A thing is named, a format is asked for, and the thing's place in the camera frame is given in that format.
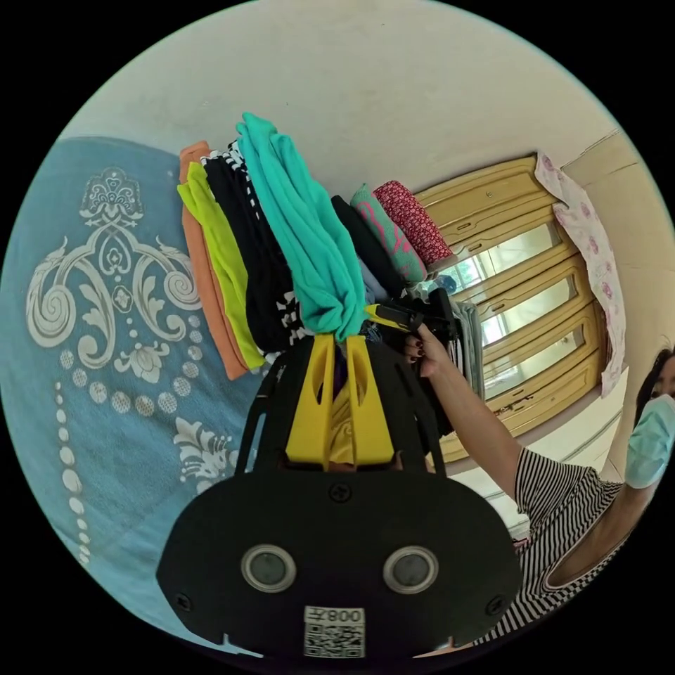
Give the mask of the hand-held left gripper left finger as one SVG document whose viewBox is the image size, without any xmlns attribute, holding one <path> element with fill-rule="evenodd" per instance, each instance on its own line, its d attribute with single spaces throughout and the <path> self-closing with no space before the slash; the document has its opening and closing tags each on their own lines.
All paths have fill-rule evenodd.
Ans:
<svg viewBox="0 0 675 675">
<path fill-rule="evenodd" d="M 317 335 L 298 344 L 298 398 L 290 427 L 286 456 L 293 465 L 329 467 L 329 437 L 333 405 L 335 343 L 331 335 Z"/>
</svg>

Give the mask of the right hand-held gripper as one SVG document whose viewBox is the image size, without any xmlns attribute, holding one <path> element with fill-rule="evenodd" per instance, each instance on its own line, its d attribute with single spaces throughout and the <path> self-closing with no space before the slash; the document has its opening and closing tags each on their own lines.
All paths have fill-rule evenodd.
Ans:
<svg viewBox="0 0 675 675">
<path fill-rule="evenodd" d="M 369 321 L 399 331 L 417 331 L 424 323 L 446 347 L 452 358 L 457 342 L 456 320 L 449 301 L 425 302 L 421 298 L 405 297 L 390 304 L 370 304 L 364 308 Z"/>
</svg>

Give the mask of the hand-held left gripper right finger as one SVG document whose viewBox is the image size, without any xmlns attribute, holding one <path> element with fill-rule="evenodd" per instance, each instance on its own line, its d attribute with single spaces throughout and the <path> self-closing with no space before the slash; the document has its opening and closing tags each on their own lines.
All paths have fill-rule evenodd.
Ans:
<svg viewBox="0 0 675 675">
<path fill-rule="evenodd" d="M 351 336 L 346 348 L 354 465 L 358 468 L 388 465 L 394 458 L 394 447 L 368 343 L 362 336 Z"/>
</svg>

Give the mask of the person's right hand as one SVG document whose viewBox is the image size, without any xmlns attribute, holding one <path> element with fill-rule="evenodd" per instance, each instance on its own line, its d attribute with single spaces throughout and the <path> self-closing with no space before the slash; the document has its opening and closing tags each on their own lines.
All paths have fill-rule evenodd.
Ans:
<svg viewBox="0 0 675 675">
<path fill-rule="evenodd" d="M 419 367 L 423 378 L 433 378 L 452 365 L 446 347 L 424 323 L 418 327 L 415 335 L 406 336 L 404 354 L 411 365 Z"/>
</svg>

